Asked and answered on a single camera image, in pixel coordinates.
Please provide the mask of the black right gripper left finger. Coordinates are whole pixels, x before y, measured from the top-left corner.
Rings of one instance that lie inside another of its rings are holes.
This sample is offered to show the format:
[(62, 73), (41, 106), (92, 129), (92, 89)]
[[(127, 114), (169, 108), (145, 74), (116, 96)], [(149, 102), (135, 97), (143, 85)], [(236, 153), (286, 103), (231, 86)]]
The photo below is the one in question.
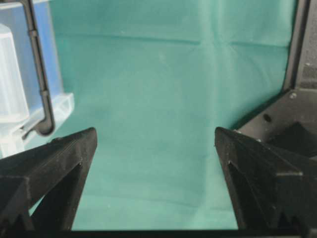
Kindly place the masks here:
[(97, 148), (91, 127), (0, 161), (0, 231), (69, 231)]

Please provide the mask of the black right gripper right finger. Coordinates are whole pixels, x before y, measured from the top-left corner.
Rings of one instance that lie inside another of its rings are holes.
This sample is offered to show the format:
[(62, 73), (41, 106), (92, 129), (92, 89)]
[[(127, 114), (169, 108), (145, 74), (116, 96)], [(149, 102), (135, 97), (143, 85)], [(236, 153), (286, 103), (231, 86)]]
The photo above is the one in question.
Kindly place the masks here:
[(317, 231), (317, 140), (299, 126), (260, 142), (217, 127), (215, 147), (238, 228)]

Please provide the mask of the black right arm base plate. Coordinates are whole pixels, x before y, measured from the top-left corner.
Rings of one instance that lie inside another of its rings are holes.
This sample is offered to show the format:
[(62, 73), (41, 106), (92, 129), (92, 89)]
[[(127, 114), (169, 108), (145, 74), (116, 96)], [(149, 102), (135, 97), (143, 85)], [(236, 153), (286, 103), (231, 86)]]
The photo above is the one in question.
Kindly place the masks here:
[(317, 2), (297, 2), (281, 92), (238, 123), (244, 135), (317, 157)]

